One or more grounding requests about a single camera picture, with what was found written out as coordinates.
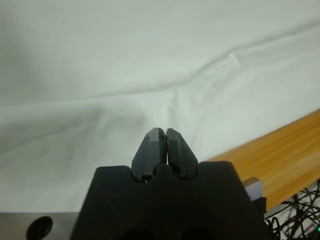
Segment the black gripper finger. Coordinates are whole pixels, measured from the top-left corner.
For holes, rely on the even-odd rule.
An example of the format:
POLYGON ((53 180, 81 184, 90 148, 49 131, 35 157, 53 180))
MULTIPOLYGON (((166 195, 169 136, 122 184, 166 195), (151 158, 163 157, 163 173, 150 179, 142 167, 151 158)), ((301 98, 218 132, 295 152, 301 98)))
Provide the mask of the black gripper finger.
POLYGON ((182 135, 168 128, 167 136, 167 159, 173 174, 183 181, 192 180, 197 175, 198 160, 182 135))
POLYGON ((132 176, 136 182, 149 182, 156 168, 167 163, 167 136, 161 128, 151 129, 143 138, 132 162, 132 176))

